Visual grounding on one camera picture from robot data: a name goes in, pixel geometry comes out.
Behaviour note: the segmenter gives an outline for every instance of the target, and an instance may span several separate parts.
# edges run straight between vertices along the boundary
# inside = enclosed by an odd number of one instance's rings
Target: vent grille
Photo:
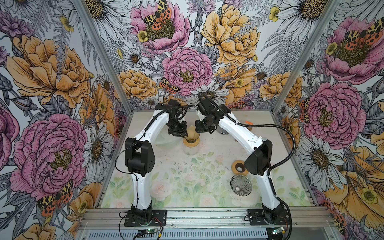
[[[122,230],[124,239],[133,239],[137,230]],[[140,240],[156,239],[154,236],[144,235],[138,237]],[[265,228],[236,228],[236,229],[164,229],[161,239],[163,240],[193,240],[193,239],[255,239],[268,238]],[[90,230],[88,240],[121,240],[118,230]]]

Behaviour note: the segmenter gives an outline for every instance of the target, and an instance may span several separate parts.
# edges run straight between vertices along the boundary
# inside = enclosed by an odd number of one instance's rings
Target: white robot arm
[[[176,100],[171,100],[169,104],[158,104],[146,127],[135,138],[127,138],[125,141],[125,165],[132,173],[135,193],[131,213],[134,221],[141,225],[149,223],[152,218],[149,176],[155,165],[155,155],[151,142],[157,138],[165,125],[169,126],[169,134],[187,136],[185,113],[179,110],[185,108],[186,111],[186,107],[188,106],[180,106]]]
[[[161,129],[169,126],[168,133],[174,136],[187,136],[184,113],[177,101],[170,104],[159,104],[155,108],[153,118],[148,122],[135,138],[128,138],[125,141],[125,161],[129,168],[134,185],[135,200],[131,207],[131,213],[135,221],[141,225],[149,223],[152,218],[152,200],[149,194],[149,174],[155,164],[155,155],[151,142],[156,139]],[[195,121],[196,132],[213,133],[218,126],[229,132],[247,151],[249,157],[245,161],[245,168],[253,175],[262,196],[263,219],[268,224],[274,224],[282,215],[285,216],[285,209],[280,199],[273,191],[270,179],[272,143],[269,140],[263,141],[261,137],[255,136],[246,127],[241,126],[235,115],[224,106],[214,106],[207,98],[201,99],[197,105],[198,120]]]

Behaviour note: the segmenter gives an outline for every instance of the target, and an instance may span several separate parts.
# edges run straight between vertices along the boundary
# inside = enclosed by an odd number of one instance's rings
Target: floral tablecloth
[[[269,112],[234,112],[240,121],[254,124],[273,122]],[[127,137],[135,136],[152,116],[151,112],[135,112]],[[196,119],[194,112],[186,115],[190,125]],[[273,143],[272,163],[286,156],[286,149],[275,129],[254,129],[257,136],[266,136]],[[155,167],[150,174],[151,197],[154,208],[162,207],[258,207],[261,197],[252,174],[253,189],[246,197],[236,195],[230,188],[232,163],[246,160],[247,154],[230,135],[200,135],[200,150],[189,156],[182,150],[181,138],[174,137],[165,144],[153,144]],[[128,171],[124,154],[118,158],[118,168]],[[310,202],[290,161],[272,171],[275,188],[280,198],[291,206],[309,206]],[[116,169],[110,179],[102,208],[129,208],[134,198],[133,181],[128,174]]]

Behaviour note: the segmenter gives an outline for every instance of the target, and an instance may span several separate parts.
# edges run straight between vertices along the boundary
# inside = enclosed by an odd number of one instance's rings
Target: orange object
[[[253,123],[251,122],[248,122],[248,121],[245,121],[245,124],[248,124],[248,125],[253,125]]]
[[[243,176],[247,176],[249,173],[248,170],[245,169],[243,160],[236,160],[232,163],[232,172],[235,175],[243,175]]]

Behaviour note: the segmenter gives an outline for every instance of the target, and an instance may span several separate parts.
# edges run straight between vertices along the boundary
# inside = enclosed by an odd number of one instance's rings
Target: black mounting plate
[[[248,215],[250,216],[258,216],[261,218],[264,216],[263,209],[248,209],[247,212],[248,212]],[[289,218],[287,218],[286,215],[288,215],[288,213],[286,209],[284,209],[284,212],[281,214],[281,217],[284,217],[287,223],[285,223],[285,221],[282,218],[280,218],[276,224],[271,225],[266,223],[262,219],[257,219],[255,217],[252,217],[252,218],[249,218],[249,224],[251,226],[270,226],[270,227],[276,227],[276,225],[285,226],[286,224],[289,225]]]
[[[152,218],[155,217],[161,221],[161,225],[164,227],[167,223],[167,210],[153,210]],[[152,220],[148,225],[143,226],[138,222],[135,222],[132,217],[131,210],[128,211],[127,217],[124,222],[125,227],[159,227],[160,223],[158,221]]]

